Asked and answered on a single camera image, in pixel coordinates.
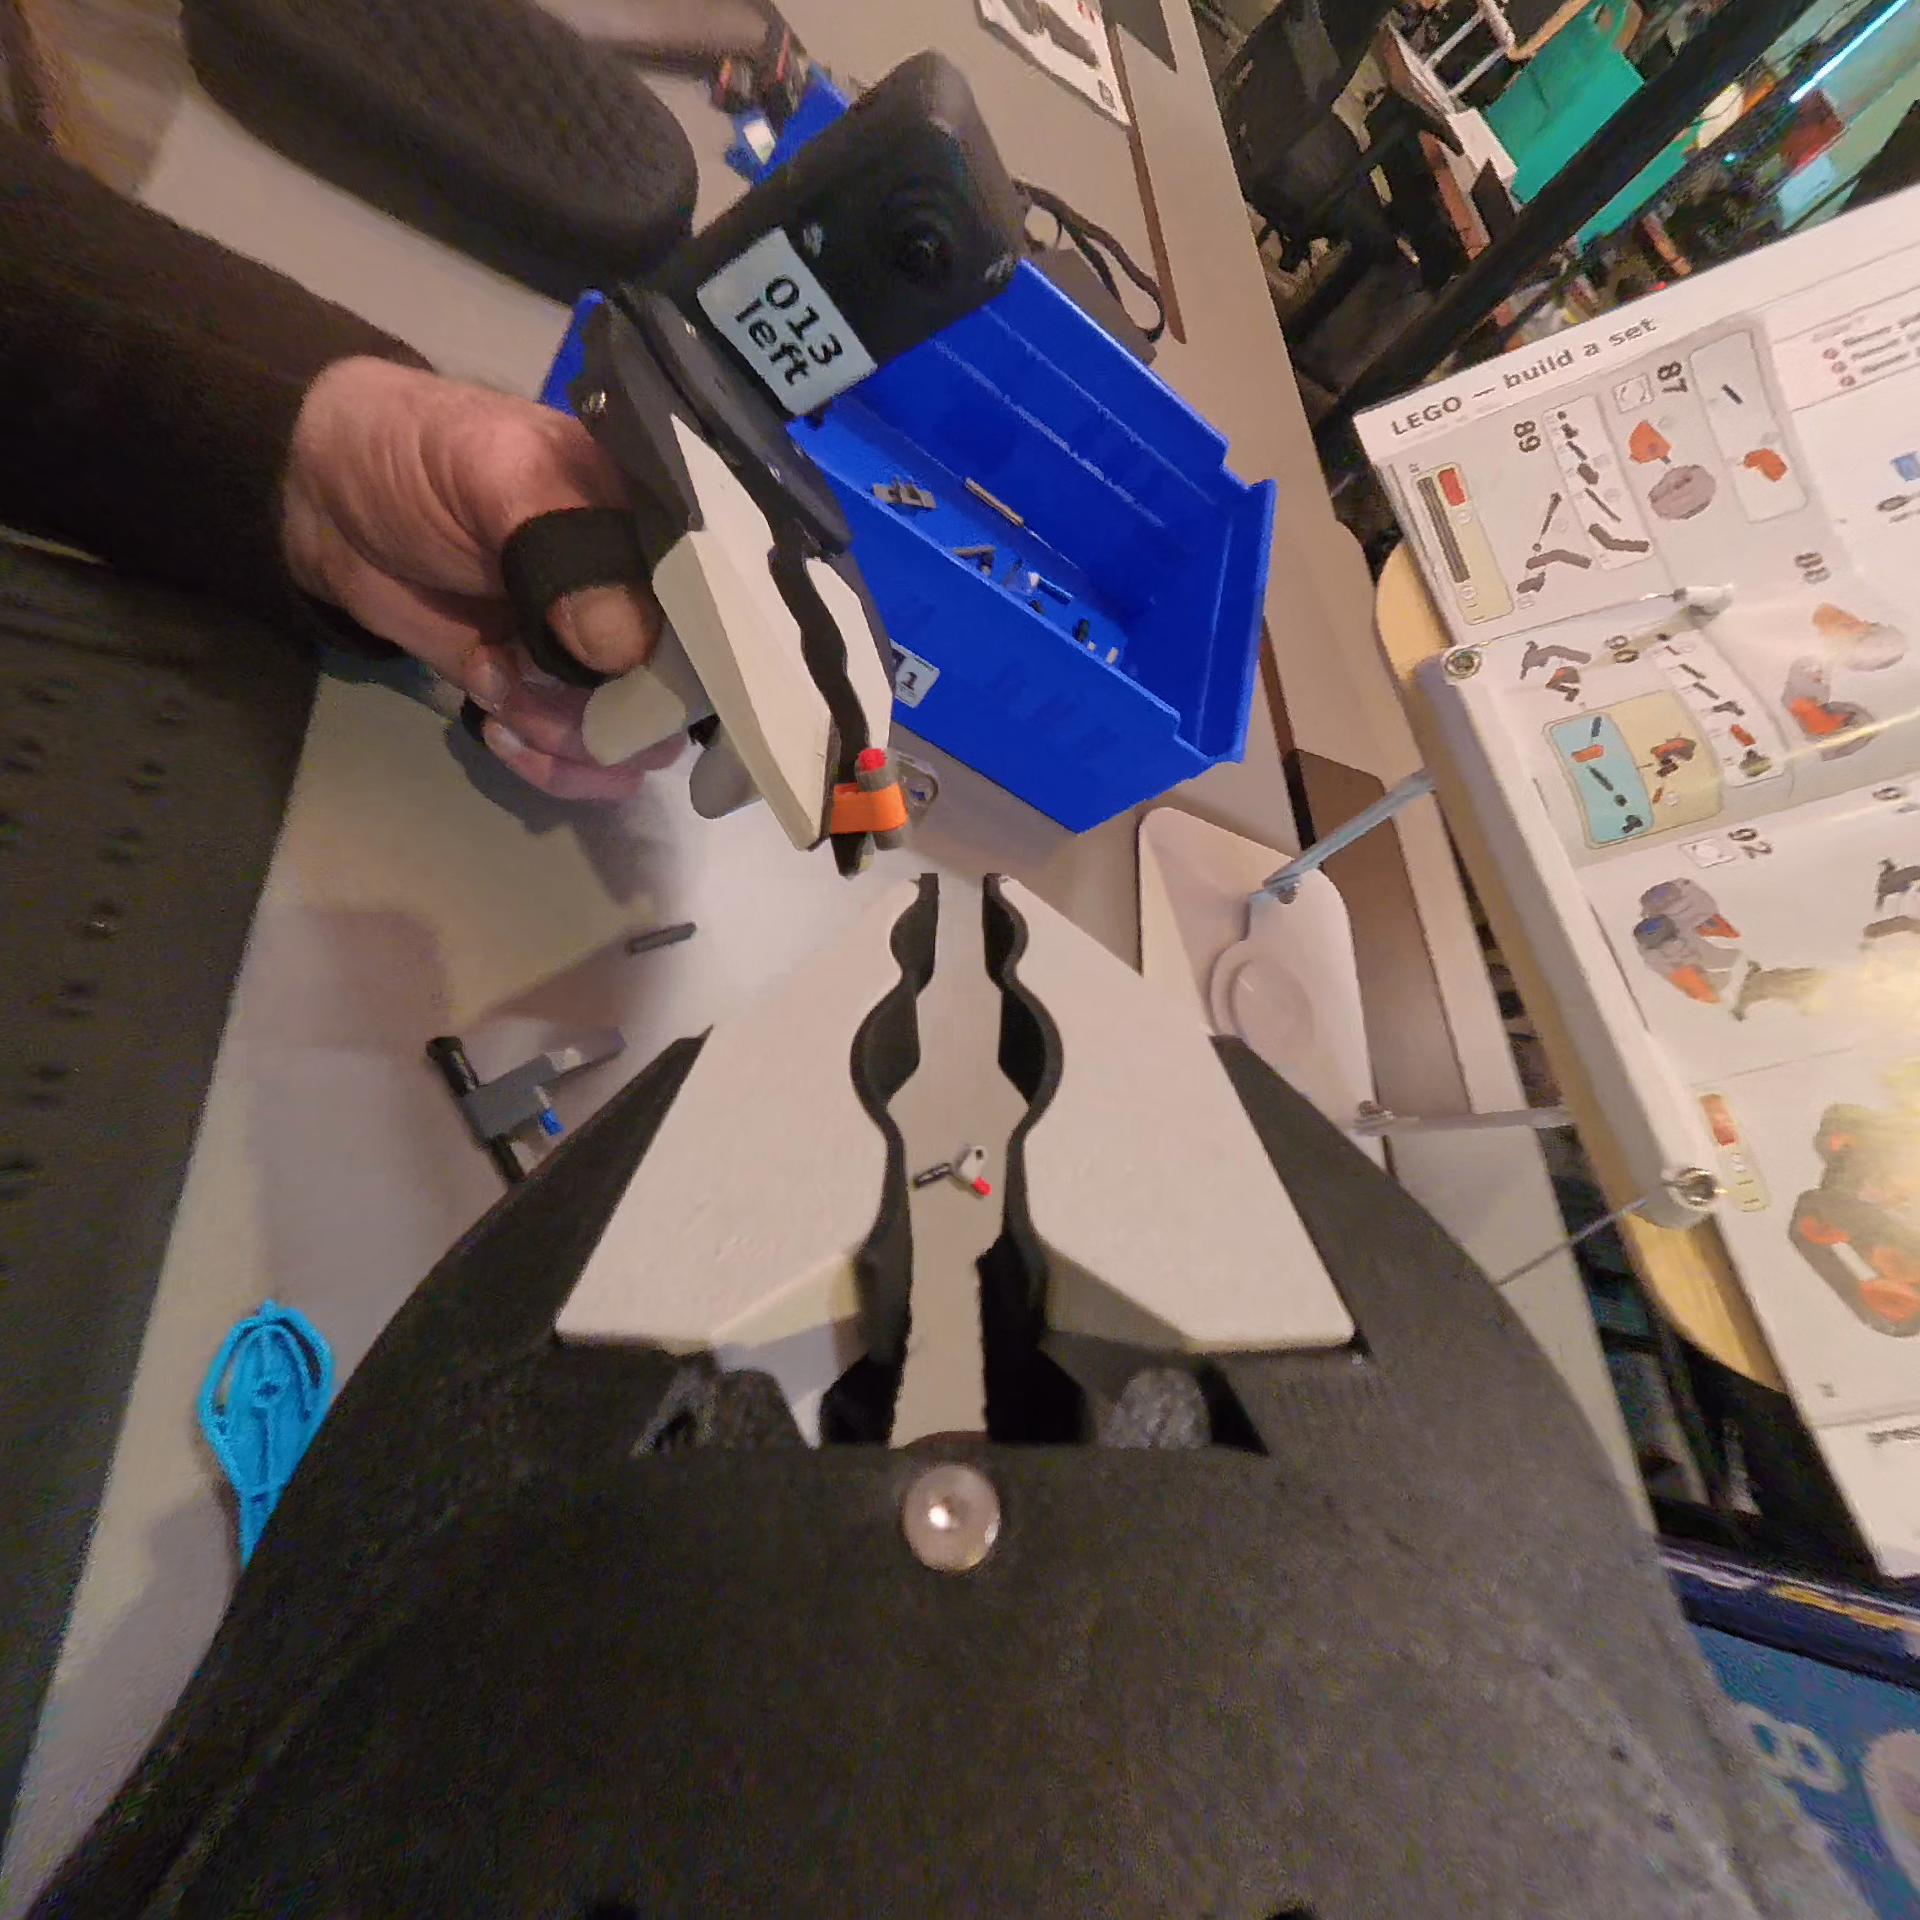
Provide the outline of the small printed booklet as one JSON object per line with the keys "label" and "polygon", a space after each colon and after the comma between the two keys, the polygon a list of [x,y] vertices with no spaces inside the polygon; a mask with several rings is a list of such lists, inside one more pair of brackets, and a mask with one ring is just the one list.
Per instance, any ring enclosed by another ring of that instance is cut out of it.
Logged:
{"label": "small printed booklet", "polygon": [[1110,123],[1133,123],[1100,2],[977,2],[977,16],[1022,59],[1066,85]]}

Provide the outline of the dark flat strip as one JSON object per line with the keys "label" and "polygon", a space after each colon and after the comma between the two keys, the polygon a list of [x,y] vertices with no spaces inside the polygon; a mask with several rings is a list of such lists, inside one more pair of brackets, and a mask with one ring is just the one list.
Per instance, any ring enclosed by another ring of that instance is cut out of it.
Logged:
{"label": "dark flat strip", "polygon": [[1130,81],[1125,59],[1123,59],[1123,45],[1121,45],[1118,38],[1110,42],[1110,61],[1114,61],[1115,87],[1118,87],[1123,107],[1130,115],[1126,118],[1126,143],[1130,143],[1130,152],[1131,152],[1133,166],[1136,166],[1136,195],[1139,195],[1139,205],[1140,205],[1140,211],[1142,211],[1142,231],[1145,231],[1145,242],[1148,242],[1148,249],[1150,249],[1153,275],[1154,275],[1154,282],[1158,288],[1158,309],[1161,309],[1161,315],[1163,315],[1163,331],[1166,331],[1166,336],[1171,336],[1173,343],[1187,344],[1187,327],[1185,327],[1185,310],[1182,310],[1182,304],[1179,304],[1179,288],[1173,278],[1161,208],[1158,208],[1158,201],[1156,201],[1156,190],[1154,190],[1154,179],[1153,179],[1150,163],[1148,163],[1148,152],[1145,152],[1145,120],[1142,120],[1140,109],[1136,105],[1133,87]]}

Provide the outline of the person's left hand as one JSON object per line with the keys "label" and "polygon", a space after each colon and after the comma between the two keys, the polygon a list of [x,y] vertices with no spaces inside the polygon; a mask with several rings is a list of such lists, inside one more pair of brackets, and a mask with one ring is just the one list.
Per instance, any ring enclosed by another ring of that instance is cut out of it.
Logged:
{"label": "person's left hand", "polygon": [[565,801],[624,803],[675,743],[617,763],[587,751],[585,689],[518,646],[500,550],[537,515],[628,510],[585,426],[531,399],[377,357],[307,389],[281,488],[294,583],[397,643],[485,714],[516,779]]}

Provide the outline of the black metal post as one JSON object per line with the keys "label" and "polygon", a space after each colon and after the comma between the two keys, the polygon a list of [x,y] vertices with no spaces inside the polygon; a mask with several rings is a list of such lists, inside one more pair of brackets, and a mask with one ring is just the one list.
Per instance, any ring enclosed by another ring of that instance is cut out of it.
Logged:
{"label": "black metal post", "polygon": [[1724,87],[1740,79],[1809,8],[1804,2],[1730,2],[1653,81],[1625,103],[1532,198],[1472,265],[1409,322],[1341,390],[1314,426],[1314,450],[1339,464],[1356,446],[1358,414],[1418,389],[1522,278],[1624,191]]}

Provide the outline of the scattered small grey parts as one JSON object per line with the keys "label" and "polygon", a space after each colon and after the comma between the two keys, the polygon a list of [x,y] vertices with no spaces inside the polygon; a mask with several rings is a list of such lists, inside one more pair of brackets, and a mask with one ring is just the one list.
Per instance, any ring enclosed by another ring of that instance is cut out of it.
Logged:
{"label": "scattered small grey parts", "polygon": [[984,485],[1025,515],[1022,530],[973,503],[964,478],[889,464],[851,496],[864,510],[854,550],[896,640],[924,643],[947,627],[984,640],[1027,617],[1121,663],[1126,640],[1085,571],[1001,490]]}

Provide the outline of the white booklet holder board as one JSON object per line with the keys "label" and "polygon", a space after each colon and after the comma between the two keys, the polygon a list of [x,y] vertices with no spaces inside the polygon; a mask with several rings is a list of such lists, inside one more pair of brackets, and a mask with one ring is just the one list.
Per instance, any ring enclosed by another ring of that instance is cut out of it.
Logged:
{"label": "white booklet holder board", "polygon": [[1484,648],[1449,643],[1416,665],[1409,701],[1448,826],[1603,1186],[1653,1227],[1705,1224],[1726,1198],[1708,1122],[1600,931],[1516,731],[1498,712]]}

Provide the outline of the black perforated board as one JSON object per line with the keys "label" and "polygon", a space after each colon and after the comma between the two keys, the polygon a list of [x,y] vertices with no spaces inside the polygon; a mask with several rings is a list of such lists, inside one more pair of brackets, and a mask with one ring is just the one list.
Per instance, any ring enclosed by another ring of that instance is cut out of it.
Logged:
{"label": "black perforated board", "polygon": [[4,541],[4,1817],[318,679],[300,640]]}

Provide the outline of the blue printed cardboard box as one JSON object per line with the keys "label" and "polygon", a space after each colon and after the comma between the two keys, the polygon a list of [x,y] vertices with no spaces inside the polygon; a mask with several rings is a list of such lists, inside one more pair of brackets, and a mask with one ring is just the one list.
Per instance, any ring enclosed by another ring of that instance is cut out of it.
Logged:
{"label": "blue printed cardboard box", "polygon": [[1915,1583],[1870,1591],[1677,1542],[1662,1558],[1762,1766],[1875,1914],[1915,1917]]}

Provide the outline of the blue plastic bin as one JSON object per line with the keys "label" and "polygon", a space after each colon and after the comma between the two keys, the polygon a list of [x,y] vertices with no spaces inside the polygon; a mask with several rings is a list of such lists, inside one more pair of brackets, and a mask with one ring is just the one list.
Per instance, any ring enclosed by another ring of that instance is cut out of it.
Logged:
{"label": "blue plastic bin", "polygon": [[[849,515],[907,731],[1077,832],[1241,757],[1276,488],[1240,480],[1213,425],[1049,280],[1025,238],[995,298],[829,399],[797,439]],[[851,499],[889,464],[969,474],[1030,512],[1085,571],[1125,658],[1084,656],[1019,615],[984,640],[898,642]]]}

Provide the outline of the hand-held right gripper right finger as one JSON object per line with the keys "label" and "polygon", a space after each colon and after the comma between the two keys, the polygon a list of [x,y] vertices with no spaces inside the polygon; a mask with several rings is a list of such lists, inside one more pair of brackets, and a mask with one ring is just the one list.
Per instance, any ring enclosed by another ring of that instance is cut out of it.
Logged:
{"label": "hand-held right gripper right finger", "polygon": [[1197,1014],[1019,879],[981,883],[1022,1113],[981,1262],[1034,1337],[1221,1357],[1356,1337]]}

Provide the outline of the dark grey connector piece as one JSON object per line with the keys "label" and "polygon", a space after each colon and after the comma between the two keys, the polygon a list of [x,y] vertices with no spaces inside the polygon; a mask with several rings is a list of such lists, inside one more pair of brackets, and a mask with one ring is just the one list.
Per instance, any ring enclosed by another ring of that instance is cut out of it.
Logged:
{"label": "dark grey connector piece", "polygon": [[[933,775],[928,768],[918,766],[913,758],[902,758],[894,751],[889,751],[889,757],[891,757],[889,775],[891,775],[891,779],[900,781],[902,797],[907,801],[910,824],[898,834],[898,839],[889,835],[889,840],[880,840],[880,839],[873,839],[868,834],[859,834],[859,835],[829,835],[828,834],[829,845],[832,845],[835,867],[843,878],[854,878],[854,875],[864,873],[873,863],[878,853],[900,849],[907,842],[915,824],[930,811],[933,801],[939,797],[938,775]],[[853,757],[851,775],[843,781],[854,781],[854,758],[858,757]]]}

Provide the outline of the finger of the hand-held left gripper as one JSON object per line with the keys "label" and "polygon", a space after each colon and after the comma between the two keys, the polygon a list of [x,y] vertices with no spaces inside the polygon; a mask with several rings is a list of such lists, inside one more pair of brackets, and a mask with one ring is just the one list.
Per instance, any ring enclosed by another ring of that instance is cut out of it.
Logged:
{"label": "finger of the hand-held left gripper", "polygon": [[816,541],[779,538],[773,578],[801,625],[801,658],[828,711],[822,839],[835,781],[858,751],[894,751],[894,646],[873,595],[849,553],[825,554]]}
{"label": "finger of the hand-held left gripper", "polygon": [[818,550],[784,454],[715,446],[698,415],[651,426],[651,589],[746,775],[797,849],[828,835],[832,717],[778,578],[778,557]]}

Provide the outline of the grey beam black axle assembly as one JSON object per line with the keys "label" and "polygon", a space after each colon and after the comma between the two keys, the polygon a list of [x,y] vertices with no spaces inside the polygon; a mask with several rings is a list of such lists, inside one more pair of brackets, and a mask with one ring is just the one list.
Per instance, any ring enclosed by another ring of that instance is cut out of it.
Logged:
{"label": "grey beam black axle assembly", "polygon": [[508,1186],[525,1178],[522,1146],[529,1139],[558,1139],[565,1120],[553,1101],[553,1086],[574,1071],[587,1071],[624,1050],[617,1025],[598,1025],[572,1039],[547,1043],[529,1059],[494,1079],[482,1079],[466,1043],[438,1035],[422,1043],[426,1059],[445,1086],[469,1135],[486,1151]]}

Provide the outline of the black office chair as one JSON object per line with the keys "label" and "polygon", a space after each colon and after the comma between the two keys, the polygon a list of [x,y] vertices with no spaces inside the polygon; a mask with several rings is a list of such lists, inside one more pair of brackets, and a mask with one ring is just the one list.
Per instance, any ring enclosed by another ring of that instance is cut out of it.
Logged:
{"label": "black office chair", "polygon": [[1285,271],[1300,271],[1316,242],[1348,249],[1356,271],[1409,242],[1432,291],[1469,265],[1424,155],[1426,136],[1462,152],[1449,118],[1390,88],[1377,152],[1336,109],[1400,10],[1387,2],[1276,5],[1216,81],[1241,198],[1259,219],[1258,238],[1281,243]]}

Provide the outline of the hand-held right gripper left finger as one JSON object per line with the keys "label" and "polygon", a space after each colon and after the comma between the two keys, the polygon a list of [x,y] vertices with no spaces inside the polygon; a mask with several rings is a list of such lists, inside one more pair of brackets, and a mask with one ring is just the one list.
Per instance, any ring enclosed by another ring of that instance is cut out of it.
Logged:
{"label": "hand-held right gripper left finger", "polygon": [[713,1025],[555,1331],[774,1377],[822,1441],[889,1441],[915,1231],[894,1101],[921,1067],[941,883],[859,917]]}

